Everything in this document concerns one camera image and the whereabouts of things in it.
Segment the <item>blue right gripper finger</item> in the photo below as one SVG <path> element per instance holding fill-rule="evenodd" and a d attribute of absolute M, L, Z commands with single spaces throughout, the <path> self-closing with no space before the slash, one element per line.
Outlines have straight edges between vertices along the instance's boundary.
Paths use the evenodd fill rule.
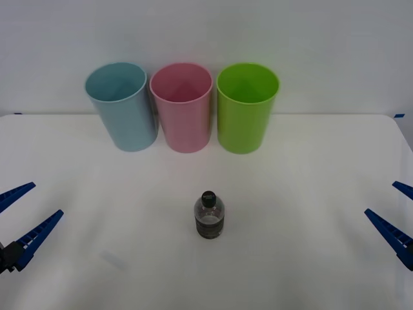
<path fill-rule="evenodd" d="M 403 265 L 412 271 L 412 238 L 370 209 L 365 215 L 396 253 Z"/>
<path fill-rule="evenodd" d="M 402 192 L 408 198 L 413 198 L 413 187 L 401 183 L 399 181 L 395 181 L 392 186 Z"/>

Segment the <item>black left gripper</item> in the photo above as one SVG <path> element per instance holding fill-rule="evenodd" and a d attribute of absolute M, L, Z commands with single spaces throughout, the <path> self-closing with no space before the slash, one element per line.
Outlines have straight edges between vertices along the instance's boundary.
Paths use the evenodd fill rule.
<path fill-rule="evenodd" d="M 0 212 L 9 208 L 9 206 L 34 187 L 35 183 L 30 182 L 1 193 Z M 34 257 L 35 252 L 46 240 L 63 215 L 64 212 L 58 210 L 18 240 L 11 242 L 6 247 L 1 245 L 1 273 L 5 271 L 12 272 L 14 270 L 22 271 Z"/>

